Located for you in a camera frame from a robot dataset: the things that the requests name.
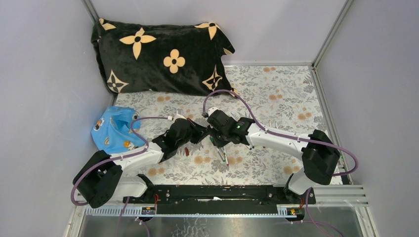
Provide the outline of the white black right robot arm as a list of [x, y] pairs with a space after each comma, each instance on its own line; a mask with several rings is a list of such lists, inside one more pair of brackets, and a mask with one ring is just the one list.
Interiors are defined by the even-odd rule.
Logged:
[[330, 184], [340, 152], [324, 132], [315, 129], [311, 134], [296, 134], [271, 127], [262, 129], [251, 118], [235, 120], [216, 107], [208, 110], [207, 121], [218, 147], [228, 143], [244, 144], [249, 149], [263, 146], [302, 161], [303, 167], [290, 176], [283, 190], [287, 202], [298, 202], [316, 184]]

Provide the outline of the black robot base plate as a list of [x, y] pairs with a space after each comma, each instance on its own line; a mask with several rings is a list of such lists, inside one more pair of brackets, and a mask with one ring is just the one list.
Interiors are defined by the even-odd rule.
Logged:
[[157, 214], [279, 214], [278, 205], [315, 204], [313, 191], [299, 196], [282, 186], [244, 185], [154, 185], [140, 197], [124, 198], [131, 204], [146, 204]]

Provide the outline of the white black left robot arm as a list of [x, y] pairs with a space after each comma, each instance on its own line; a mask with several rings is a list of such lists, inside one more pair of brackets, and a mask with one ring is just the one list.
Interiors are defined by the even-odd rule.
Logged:
[[173, 157], [178, 148], [188, 142], [198, 144], [209, 133], [209, 128], [190, 119], [177, 118], [165, 133], [142, 147], [113, 155], [97, 151], [73, 179], [73, 204], [98, 208], [125, 197], [149, 202], [153, 190], [139, 176], [139, 169]]

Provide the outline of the bundle of coloured marker pens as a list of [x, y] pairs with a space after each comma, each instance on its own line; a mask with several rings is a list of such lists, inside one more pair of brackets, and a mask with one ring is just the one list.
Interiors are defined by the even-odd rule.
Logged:
[[228, 162], [226, 149], [224, 147], [217, 146], [216, 143], [215, 143], [215, 140], [212, 137], [210, 137], [210, 140], [211, 140], [212, 144], [214, 146], [216, 146], [217, 152], [218, 152], [219, 156], [221, 157], [222, 161], [227, 165], [227, 167], [229, 167], [229, 162]]

